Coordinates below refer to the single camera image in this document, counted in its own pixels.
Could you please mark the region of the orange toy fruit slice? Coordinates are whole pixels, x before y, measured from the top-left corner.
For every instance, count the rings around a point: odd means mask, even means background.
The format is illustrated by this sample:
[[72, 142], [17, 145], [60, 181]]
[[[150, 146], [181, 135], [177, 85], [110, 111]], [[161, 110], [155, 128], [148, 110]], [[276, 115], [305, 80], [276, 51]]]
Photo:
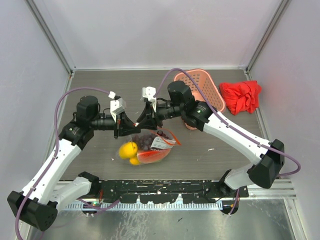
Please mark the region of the orange toy fruit slice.
[[132, 158], [130, 158], [130, 159], [129, 159], [129, 162], [130, 162], [130, 164], [133, 165], [133, 166], [138, 166], [138, 165], [141, 164], [137, 157], [132, 157]]

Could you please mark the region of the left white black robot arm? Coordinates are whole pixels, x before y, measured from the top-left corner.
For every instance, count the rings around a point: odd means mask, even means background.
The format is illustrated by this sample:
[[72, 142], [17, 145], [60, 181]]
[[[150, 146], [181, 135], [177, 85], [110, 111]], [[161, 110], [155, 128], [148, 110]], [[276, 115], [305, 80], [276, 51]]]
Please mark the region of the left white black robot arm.
[[138, 133], [138, 128], [125, 113], [125, 101], [115, 96], [110, 101], [110, 114], [101, 112], [95, 96], [83, 96], [72, 120], [56, 136], [55, 147], [32, 180], [19, 192], [12, 191], [7, 202], [15, 216], [15, 228], [22, 221], [44, 232], [58, 213], [74, 200], [95, 198], [101, 192], [100, 179], [82, 172], [57, 192], [54, 188], [72, 161], [94, 137], [95, 131], [112, 131], [114, 137]]

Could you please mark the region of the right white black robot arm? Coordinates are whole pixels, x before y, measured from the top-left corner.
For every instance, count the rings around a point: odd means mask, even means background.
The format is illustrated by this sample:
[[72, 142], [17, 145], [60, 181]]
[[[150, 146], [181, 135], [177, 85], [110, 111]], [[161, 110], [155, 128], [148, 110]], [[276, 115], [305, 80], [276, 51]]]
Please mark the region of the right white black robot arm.
[[183, 81], [171, 82], [167, 90], [170, 99], [159, 104], [154, 87], [142, 88], [145, 107], [137, 119], [138, 128], [156, 130], [164, 120], [180, 117], [190, 127], [217, 137], [242, 153], [250, 163], [227, 170], [219, 180], [217, 190], [225, 197], [231, 197], [244, 186], [257, 185], [263, 189], [272, 186], [285, 163], [284, 144], [280, 140], [270, 142], [244, 130], [210, 104], [196, 100]]

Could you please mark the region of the pink plastic basket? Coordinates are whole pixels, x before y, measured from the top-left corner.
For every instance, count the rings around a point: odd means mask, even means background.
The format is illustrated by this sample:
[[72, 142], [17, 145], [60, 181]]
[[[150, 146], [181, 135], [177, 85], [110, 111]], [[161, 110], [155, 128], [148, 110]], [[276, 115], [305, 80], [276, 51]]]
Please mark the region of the pink plastic basket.
[[[226, 110], [226, 103], [221, 96], [218, 88], [216, 87], [211, 75], [203, 69], [192, 69], [186, 71], [192, 79], [196, 82], [197, 86], [201, 89], [204, 96], [207, 98], [209, 103], [218, 111], [223, 113]], [[187, 77], [183, 72], [178, 73], [174, 77], [175, 81], [183, 81], [187, 86], [190, 87], [192, 95], [195, 100], [204, 102], [202, 94], [197, 89], [196, 85]]]

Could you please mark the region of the purple toy grapes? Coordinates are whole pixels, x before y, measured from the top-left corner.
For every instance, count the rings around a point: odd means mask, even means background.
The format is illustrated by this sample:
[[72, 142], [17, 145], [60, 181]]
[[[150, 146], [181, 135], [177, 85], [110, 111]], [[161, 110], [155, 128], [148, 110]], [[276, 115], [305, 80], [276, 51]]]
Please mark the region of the purple toy grapes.
[[164, 139], [170, 138], [162, 130], [157, 132], [144, 130], [131, 135], [131, 140], [137, 144], [138, 150], [143, 152], [168, 149], [170, 146]]

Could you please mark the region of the yellow toy lemon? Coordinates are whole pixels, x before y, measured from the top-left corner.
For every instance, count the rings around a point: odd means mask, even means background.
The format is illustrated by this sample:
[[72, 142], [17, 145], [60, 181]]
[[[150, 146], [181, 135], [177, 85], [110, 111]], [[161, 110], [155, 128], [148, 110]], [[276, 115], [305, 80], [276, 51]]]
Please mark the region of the yellow toy lemon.
[[121, 159], [131, 159], [137, 156], [138, 146], [135, 142], [129, 141], [124, 143], [118, 150]]

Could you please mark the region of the clear orange zip top bag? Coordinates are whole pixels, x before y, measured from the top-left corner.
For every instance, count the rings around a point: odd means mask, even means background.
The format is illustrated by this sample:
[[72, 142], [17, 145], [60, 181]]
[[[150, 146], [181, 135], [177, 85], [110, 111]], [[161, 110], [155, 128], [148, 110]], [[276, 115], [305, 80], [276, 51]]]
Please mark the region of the clear orange zip top bag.
[[173, 147], [181, 143], [172, 131], [166, 128], [143, 129], [124, 138], [116, 157], [133, 166], [153, 164], [162, 161]]

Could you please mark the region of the toy watermelon slice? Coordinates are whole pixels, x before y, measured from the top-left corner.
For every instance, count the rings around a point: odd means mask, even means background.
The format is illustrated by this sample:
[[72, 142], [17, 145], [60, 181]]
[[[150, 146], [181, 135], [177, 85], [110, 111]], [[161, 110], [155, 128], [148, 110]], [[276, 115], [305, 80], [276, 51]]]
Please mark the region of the toy watermelon slice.
[[170, 151], [171, 149], [169, 148], [162, 150], [142, 151], [137, 154], [137, 159], [142, 164], [151, 164], [164, 159], [170, 153]]

